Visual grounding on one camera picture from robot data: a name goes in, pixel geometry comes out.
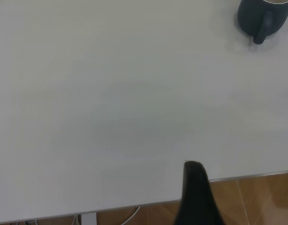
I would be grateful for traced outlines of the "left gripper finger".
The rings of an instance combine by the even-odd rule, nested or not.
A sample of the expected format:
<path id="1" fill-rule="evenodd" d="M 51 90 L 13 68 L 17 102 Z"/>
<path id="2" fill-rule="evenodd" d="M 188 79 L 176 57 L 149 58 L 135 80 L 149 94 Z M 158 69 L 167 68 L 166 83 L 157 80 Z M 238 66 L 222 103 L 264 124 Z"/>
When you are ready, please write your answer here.
<path id="1" fill-rule="evenodd" d="M 207 172 L 200 162 L 184 164 L 182 198 L 175 225 L 223 225 Z"/>

